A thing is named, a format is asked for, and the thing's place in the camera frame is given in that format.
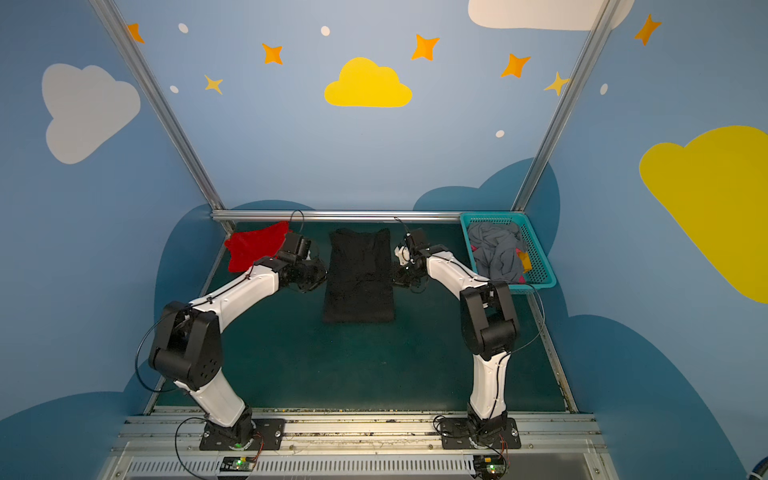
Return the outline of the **black printed t shirt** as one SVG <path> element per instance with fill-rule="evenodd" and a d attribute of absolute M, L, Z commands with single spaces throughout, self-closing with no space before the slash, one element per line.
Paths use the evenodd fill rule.
<path fill-rule="evenodd" d="M 390 323 L 395 320 L 390 231 L 329 234 L 330 264 L 323 322 Z"/>

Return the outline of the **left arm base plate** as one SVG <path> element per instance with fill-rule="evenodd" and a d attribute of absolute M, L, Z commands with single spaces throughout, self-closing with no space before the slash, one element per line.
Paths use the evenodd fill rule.
<path fill-rule="evenodd" d="M 279 450 L 285 426 L 286 421 L 282 418 L 251 418 L 233 427 L 222 427 L 207 421 L 199 449 L 218 452 Z"/>

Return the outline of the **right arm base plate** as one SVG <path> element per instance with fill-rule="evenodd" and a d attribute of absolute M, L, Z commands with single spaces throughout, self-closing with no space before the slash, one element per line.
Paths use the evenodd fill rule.
<path fill-rule="evenodd" d="M 445 450 L 460 449 L 520 449 L 520 433 L 514 419 L 504 415 L 490 420 L 446 417 L 433 418 L 432 426 Z"/>

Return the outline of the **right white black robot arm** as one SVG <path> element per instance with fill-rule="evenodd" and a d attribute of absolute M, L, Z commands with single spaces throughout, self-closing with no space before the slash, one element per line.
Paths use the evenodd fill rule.
<path fill-rule="evenodd" d="M 394 249 L 394 281 L 406 287 L 429 278 L 459 302 L 461 333 L 473 355 L 473 386 L 467 409 L 468 433 L 480 440 L 506 429 L 506 374 L 519 320 L 509 286 L 473 272 L 440 246 Z"/>

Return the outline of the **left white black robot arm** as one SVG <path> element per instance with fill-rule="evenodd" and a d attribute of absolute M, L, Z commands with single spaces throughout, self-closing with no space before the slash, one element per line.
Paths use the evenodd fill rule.
<path fill-rule="evenodd" d="M 167 304 L 157 323 L 148 365 L 188 393 L 205 413 L 202 450 L 250 450 L 257 437 L 252 409 L 222 370 L 222 334 L 239 316 L 280 289 L 311 291 L 325 281 L 319 259 L 265 257 L 205 297 Z"/>

